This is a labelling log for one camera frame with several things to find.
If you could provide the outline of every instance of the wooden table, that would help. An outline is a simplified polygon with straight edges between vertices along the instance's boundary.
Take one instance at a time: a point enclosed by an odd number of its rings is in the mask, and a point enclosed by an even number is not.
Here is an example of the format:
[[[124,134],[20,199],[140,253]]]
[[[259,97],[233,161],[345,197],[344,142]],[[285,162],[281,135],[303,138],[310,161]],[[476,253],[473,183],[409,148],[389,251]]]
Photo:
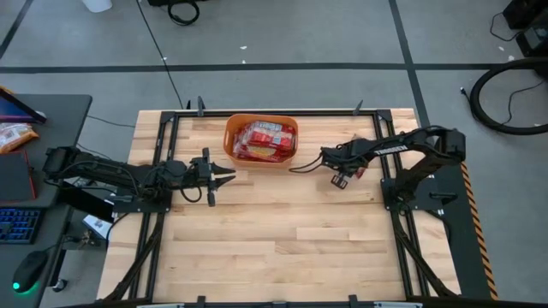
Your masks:
[[[397,132],[418,127],[412,109],[391,112]],[[129,163],[151,163],[160,113],[140,112]],[[236,178],[219,189],[214,208],[206,205],[206,198],[189,204],[174,193],[164,224],[154,302],[195,302],[199,295],[208,302],[346,301],[350,294],[359,300],[405,299],[390,215],[379,185],[379,160],[345,190],[330,184],[333,171],[327,168],[295,175],[282,169],[235,167],[223,152],[226,120],[180,121],[175,159],[186,163],[209,147],[211,160],[235,168]],[[370,117],[297,121],[299,150],[293,166],[310,163],[320,146],[346,142],[355,133],[375,139]],[[413,166],[421,156],[404,153],[403,167]],[[192,191],[188,195],[196,196]],[[444,225],[424,212],[416,211],[414,219],[425,260],[447,287],[459,293]],[[140,222],[141,214],[132,214],[112,230],[98,298],[114,289],[134,261]],[[418,293],[414,263],[409,256],[408,261]],[[144,294],[147,269],[145,264],[139,296]]]

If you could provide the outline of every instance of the gray floor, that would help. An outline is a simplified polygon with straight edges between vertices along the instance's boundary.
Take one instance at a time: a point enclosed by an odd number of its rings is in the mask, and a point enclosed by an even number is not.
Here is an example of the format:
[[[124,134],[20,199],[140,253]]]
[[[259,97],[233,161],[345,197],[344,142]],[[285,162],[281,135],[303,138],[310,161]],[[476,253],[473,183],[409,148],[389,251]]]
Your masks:
[[[0,67],[161,65],[135,1],[91,14],[80,1],[34,0]],[[521,58],[515,42],[489,32],[491,17],[508,0],[397,0],[415,63],[494,63]],[[0,2],[0,39],[21,0]],[[142,2],[168,64],[403,63],[386,0],[211,0],[202,16],[181,28],[165,12]],[[510,37],[505,21],[495,31]],[[418,71],[430,122],[458,127],[468,137],[468,167],[501,299],[548,302],[548,227],[545,135],[516,138],[477,124],[459,87],[471,88],[481,71]],[[270,70],[174,72],[183,102],[200,95],[208,108],[414,107],[405,70]],[[528,71],[502,75],[485,87],[485,108],[508,116],[509,94],[534,85]],[[139,110],[178,108],[165,73],[0,74],[0,84],[21,93],[84,93],[90,114],[134,123]],[[513,123],[545,124],[548,88],[518,94]],[[124,117],[114,117],[123,111]],[[99,136],[108,134],[108,139]],[[88,119],[80,142],[116,159],[128,156],[133,131]],[[94,300],[104,255],[72,252],[63,293],[45,295],[43,307]],[[86,269],[76,275],[75,269]]]

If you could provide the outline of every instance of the orange hazard stripe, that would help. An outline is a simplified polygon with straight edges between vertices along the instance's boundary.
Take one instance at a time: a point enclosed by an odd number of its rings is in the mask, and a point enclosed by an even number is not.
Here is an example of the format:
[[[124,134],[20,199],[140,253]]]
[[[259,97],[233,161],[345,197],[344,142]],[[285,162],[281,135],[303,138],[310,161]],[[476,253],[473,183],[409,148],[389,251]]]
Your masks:
[[[472,183],[470,182],[470,176],[468,175],[468,167],[465,163],[461,163],[462,179],[464,180],[464,186],[467,190],[468,204],[470,204],[470,212],[472,213],[472,221],[474,223],[474,230],[478,239],[479,252],[481,253],[481,262],[485,269],[485,276],[487,278],[487,286],[490,290],[491,298],[498,300],[497,287],[495,287],[495,279],[493,278],[493,272],[491,269],[491,263],[489,262],[489,255],[487,255],[487,247],[485,245],[483,231],[481,230],[480,215],[478,214],[478,206],[472,192]]]

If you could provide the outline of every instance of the chip bag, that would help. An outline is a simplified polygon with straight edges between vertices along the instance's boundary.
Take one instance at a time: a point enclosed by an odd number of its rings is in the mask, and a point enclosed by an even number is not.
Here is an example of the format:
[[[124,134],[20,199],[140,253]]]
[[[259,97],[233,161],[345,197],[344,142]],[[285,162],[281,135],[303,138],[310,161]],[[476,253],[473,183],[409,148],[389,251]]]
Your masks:
[[[38,134],[26,123],[0,123],[0,154],[8,153]]]
[[[235,133],[233,153],[237,158],[280,163],[295,149],[295,129],[267,121],[248,123]]]

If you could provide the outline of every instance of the green led light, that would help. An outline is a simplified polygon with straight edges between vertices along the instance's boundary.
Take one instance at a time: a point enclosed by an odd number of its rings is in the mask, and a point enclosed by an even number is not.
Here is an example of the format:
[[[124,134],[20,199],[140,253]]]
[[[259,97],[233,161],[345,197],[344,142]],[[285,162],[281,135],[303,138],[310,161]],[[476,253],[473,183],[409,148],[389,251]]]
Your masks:
[[[32,293],[38,291],[39,285],[40,285],[40,281],[36,281],[36,283],[34,283],[34,285],[30,289],[28,289],[28,290],[26,290],[25,292],[22,292],[22,293],[15,292],[15,294],[16,294],[16,296],[28,296],[29,294],[32,294]]]

